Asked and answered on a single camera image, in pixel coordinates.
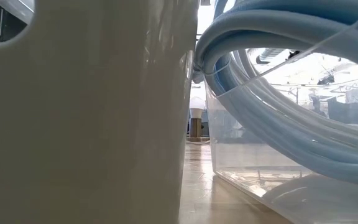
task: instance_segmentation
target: transparent plastic container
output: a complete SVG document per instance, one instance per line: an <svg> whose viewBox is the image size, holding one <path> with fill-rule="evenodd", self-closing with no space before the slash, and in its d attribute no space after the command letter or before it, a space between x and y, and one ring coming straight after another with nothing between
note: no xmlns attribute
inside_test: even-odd
<svg viewBox="0 0 358 224"><path fill-rule="evenodd" d="M301 123L293 118L296 114L303 117L314 114L319 116L322 124L332 122L333 125L345 127L343 130L339 128L340 131L358 130L358 64L323 54L330 53L330 49L342 41L347 42L355 28L358 29L358 22L284 63L256 67L261 74L259 77L248 82L235 80L238 86L224 93L217 94L210 86L207 87L215 173L294 223L358 223L358 176L344 169L339 174L340 178L332 178L312 171L324 169L319 169L318 165L311 164L307 159L301 162L290 159L300 157L285 151L286 145L275 147L272 144L274 141L266 141L266 136L272 136L275 132L269 130L270 118L263 113L270 111L278 117L281 122L277 122L277 125L287 122L290 124L288 126L304 127L303 135L297 133L296 129L280 130L277 136L293 138L288 140L288 144L302 140L297 136L303 137L302 141L309 140L310 144L321 143L315 141L312 134L304 137L305 133L317 133L322 139L341 142L335 134L318 132L321 126L317 124L317 119L311 119L310 125L306 125L308 121ZM285 97L304 109L295 113L277 103L278 100L267 100L257 84L268 85L265 91L274 92L277 99ZM251 100L245 101L245 96L252 96ZM262 127L248 122L258 119L257 109L252 102L262 102L263 105L259 105L260 116L265 118L267 125ZM253 111L254 116L243 108ZM358 139L349 140L344 145L358 150ZM355 181L345 181L347 174Z"/></svg>

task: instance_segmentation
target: plastic tubing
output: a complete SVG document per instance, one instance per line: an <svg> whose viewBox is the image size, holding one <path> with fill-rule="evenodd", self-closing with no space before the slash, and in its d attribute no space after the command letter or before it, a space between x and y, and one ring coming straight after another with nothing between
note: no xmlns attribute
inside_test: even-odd
<svg viewBox="0 0 358 224"><path fill-rule="evenodd" d="M267 144L319 174L358 184L358 127L296 105L263 78L251 80L258 73L244 50L319 44L317 52L358 63L358 0L245 0L223 14L226 3L216 1L215 20L198 41L195 75L212 74L205 80L222 105Z"/></svg>

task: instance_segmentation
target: blue tubing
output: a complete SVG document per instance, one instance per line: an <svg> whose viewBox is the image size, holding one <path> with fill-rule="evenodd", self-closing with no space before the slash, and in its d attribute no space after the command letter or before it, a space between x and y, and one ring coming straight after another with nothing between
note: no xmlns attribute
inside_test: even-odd
<svg viewBox="0 0 358 224"><path fill-rule="evenodd" d="M226 3L216 1L215 20L198 41L196 70L214 73L239 49L306 50L329 38L317 52L358 63L358 26L351 28L358 21L358 0L245 0L223 14ZM258 80L230 91L243 84L232 66L205 80L241 125L277 151L319 174L358 184L358 128L315 118ZM286 114L274 106L287 107ZM297 115L302 111L310 120Z"/></svg>

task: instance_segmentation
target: tiled floor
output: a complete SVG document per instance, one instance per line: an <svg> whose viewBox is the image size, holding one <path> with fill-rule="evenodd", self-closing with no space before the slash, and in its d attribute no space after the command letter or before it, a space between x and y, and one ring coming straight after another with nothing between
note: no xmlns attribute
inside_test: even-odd
<svg viewBox="0 0 358 224"><path fill-rule="evenodd" d="M215 176L207 145L186 146L179 219L180 224L291 223Z"/></svg>

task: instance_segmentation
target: wire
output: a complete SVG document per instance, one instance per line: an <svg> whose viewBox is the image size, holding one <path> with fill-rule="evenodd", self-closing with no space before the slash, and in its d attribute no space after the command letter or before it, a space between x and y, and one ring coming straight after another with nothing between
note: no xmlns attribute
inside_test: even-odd
<svg viewBox="0 0 358 224"><path fill-rule="evenodd" d="M267 47L308 54L315 49L358 63L358 0L246 0L222 14L226 3L217 1L215 20L195 52L202 71L220 71L204 77L220 103L243 127L295 162L358 184L358 127L298 106L264 78L249 80L260 74L238 50ZM245 52L240 61L229 54L235 50ZM230 58L234 63L219 70ZM235 63L247 76L232 69Z"/></svg>
<svg viewBox="0 0 358 224"><path fill-rule="evenodd" d="M326 84L326 85L310 85L310 84L298 84L298 83L291 83L291 84L276 84L276 83L271 83L271 85L274 85L274 86L299 86L299 87L325 87L325 86L343 85L343 84L350 83L350 82L355 82L355 81L358 81L358 78L353 79L353 80L349 80L349 81L346 81L346 82Z"/></svg>

